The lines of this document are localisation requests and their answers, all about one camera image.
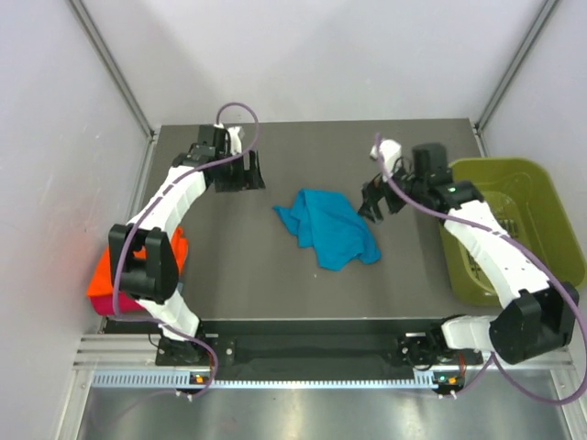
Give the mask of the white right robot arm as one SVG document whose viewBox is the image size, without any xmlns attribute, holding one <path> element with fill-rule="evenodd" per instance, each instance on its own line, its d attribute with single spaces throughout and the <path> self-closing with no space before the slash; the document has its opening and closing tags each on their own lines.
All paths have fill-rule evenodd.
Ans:
<svg viewBox="0 0 587 440">
<path fill-rule="evenodd" d="M 406 160 L 399 142 L 384 139 L 370 156 L 380 171 L 361 188 L 360 215 L 379 223 L 385 203 L 392 214 L 411 205 L 434 217 L 454 248 L 481 270 L 501 308 L 495 316 L 449 317 L 430 330 L 434 360 L 447 363 L 462 349 L 477 349 L 519 364 L 570 343 L 578 321 L 576 289 L 557 280 L 500 224 L 480 186 L 449 162 L 444 145 L 418 145 Z"/>
</svg>

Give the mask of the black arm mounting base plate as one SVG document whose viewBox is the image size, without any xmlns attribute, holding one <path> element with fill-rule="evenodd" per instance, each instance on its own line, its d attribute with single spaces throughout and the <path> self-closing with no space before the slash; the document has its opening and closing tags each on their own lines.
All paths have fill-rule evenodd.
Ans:
<svg viewBox="0 0 587 440">
<path fill-rule="evenodd" d="M 447 365 L 478 366 L 471 349 L 442 351 L 431 334 L 433 318 L 205 320 L 197 337 L 213 348 L 212 367 L 222 380 L 379 380 L 406 379 L 412 371 Z M 107 320 L 109 335 L 158 335 L 155 324 Z"/>
</svg>

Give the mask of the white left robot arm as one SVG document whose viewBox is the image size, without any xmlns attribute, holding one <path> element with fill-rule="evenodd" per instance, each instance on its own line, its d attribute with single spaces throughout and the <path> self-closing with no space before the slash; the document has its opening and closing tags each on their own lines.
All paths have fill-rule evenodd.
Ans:
<svg viewBox="0 0 587 440">
<path fill-rule="evenodd" d="M 173 160 L 146 206 L 109 231 L 113 294 L 135 300 L 159 327 L 162 365 L 194 365 L 212 357 L 201 320 L 181 293 L 181 259 L 172 249 L 172 237 L 208 189 L 235 193 L 264 188 L 258 154 L 243 148 L 243 138 L 241 126 L 201 126 L 196 141 Z"/>
</svg>

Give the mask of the blue t shirt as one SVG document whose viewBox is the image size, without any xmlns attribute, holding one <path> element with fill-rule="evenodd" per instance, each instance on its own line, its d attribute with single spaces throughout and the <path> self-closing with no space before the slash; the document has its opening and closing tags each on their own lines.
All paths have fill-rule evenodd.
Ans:
<svg viewBox="0 0 587 440">
<path fill-rule="evenodd" d="M 340 271 L 355 259 L 370 265 L 382 257 L 373 233 L 340 192 L 303 188 L 291 205 L 272 209 L 298 247 L 315 251 L 324 270 Z"/>
</svg>

